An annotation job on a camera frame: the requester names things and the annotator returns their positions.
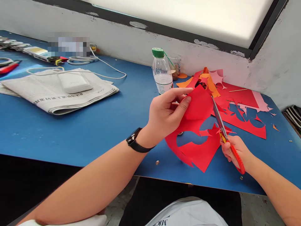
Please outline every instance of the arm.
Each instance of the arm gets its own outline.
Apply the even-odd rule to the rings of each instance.
[[[287,226],[301,225],[301,190],[256,158],[240,137],[228,136],[228,139],[235,146],[246,172],[264,189],[285,224]],[[230,143],[221,141],[223,153],[229,162],[233,161],[234,165],[238,166],[230,149]]]
[[[175,88],[155,97],[149,122],[136,142],[152,148],[172,133],[190,102],[184,94],[191,91]],[[125,188],[145,156],[122,141],[67,180],[19,224],[31,219],[42,225],[67,224],[97,214]]]

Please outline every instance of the white shirt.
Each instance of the white shirt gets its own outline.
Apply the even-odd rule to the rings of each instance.
[[[64,226],[105,226],[106,215],[95,215]],[[179,199],[158,213],[146,226],[228,226],[224,219],[204,200],[197,197]],[[20,226],[39,226],[29,220]]]

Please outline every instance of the red scissors handle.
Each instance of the red scissors handle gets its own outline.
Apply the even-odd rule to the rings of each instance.
[[[235,156],[235,158],[236,158],[236,160],[237,160],[237,162],[238,162],[238,165],[239,165],[239,167],[240,167],[240,169],[236,167],[237,170],[238,170],[238,172],[240,172],[241,174],[245,174],[245,172],[246,172],[246,171],[245,171],[245,166],[244,166],[244,164],[242,163],[242,160],[241,160],[241,158],[240,158],[238,152],[236,151],[234,145],[231,145],[231,151],[232,151],[232,153],[234,154],[234,156]]]

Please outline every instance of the fingernail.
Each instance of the fingernail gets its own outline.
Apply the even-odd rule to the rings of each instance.
[[[186,97],[186,98],[185,98],[185,101],[186,101],[187,103],[190,103],[191,97],[190,97],[190,96]]]

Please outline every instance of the hand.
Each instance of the hand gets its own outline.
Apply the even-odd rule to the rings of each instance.
[[[229,136],[228,140],[230,142],[223,142],[223,139],[220,140],[220,144],[222,145],[223,154],[228,159],[229,162],[233,162],[233,164],[239,168],[238,162],[234,156],[234,154],[231,151],[230,146],[234,145],[235,149],[237,150],[237,153],[239,154],[239,157],[242,160],[242,163],[244,164],[246,172],[252,167],[252,161],[256,158],[247,148],[245,143],[242,141],[242,139],[239,136]]]
[[[185,94],[191,93],[192,90],[192,88],[172,88],[155,97],[150,104],[149,121],[137,136],[137,143],[145,148],[151,148],[174,132],[191,101],[191,97],[186,97]]]

